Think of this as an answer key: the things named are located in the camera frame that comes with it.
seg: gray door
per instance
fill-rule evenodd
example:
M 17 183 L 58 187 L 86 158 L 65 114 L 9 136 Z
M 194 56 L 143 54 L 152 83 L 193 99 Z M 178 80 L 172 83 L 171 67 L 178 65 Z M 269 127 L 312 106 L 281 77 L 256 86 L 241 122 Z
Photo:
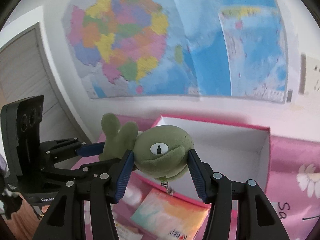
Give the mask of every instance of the gray door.
M 70 120 L 49 81 L 42 43 L 36 29 L 31 29 L 0 50 L 0 85 L 7 102 L 44 95 L 40 141 L 78 137 L 87 141 L 82 130 Z

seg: world map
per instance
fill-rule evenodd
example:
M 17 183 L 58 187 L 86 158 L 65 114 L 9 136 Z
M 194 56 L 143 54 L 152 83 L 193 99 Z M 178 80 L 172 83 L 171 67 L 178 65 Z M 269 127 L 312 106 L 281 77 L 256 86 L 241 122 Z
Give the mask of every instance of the world map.
M 90 98 L 284 101 L 286 36 L 275 0 L 70 0 L 62 24 Z

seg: wall socket panel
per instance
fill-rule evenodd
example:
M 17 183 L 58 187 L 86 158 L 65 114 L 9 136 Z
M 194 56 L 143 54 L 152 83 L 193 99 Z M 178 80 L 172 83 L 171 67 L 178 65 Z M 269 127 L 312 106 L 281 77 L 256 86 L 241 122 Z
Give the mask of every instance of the wall socket panel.
M 320 96 L 320 60 L 303 55 L 301 82 L 304 82 L 304 87 L 301 89 L 304 95 Z

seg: open box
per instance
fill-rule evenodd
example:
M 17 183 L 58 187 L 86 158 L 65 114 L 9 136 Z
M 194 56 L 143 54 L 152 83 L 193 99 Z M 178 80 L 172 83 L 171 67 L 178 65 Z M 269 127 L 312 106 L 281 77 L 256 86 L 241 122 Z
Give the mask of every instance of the open box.
M 228 123 L 210 119 L 161 115 L 153 126 L 174 125 L 194 140 L 194 149 L 202 162 L 230 180 L 246 182 L 254 179 L 265 191 L 270 157 L 269 128 Z M 175 192 L 195 200 L 198 198 L 190 172 L 169 182 Z

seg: orange and teal package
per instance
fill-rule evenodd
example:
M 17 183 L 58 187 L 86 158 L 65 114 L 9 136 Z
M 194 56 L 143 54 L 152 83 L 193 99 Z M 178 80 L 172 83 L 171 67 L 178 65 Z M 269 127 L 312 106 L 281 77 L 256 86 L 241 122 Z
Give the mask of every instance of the orange and teal package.
M 131 220 L 161 239 L 192 240 L 207 215 L 206 207 L 152 189 Z

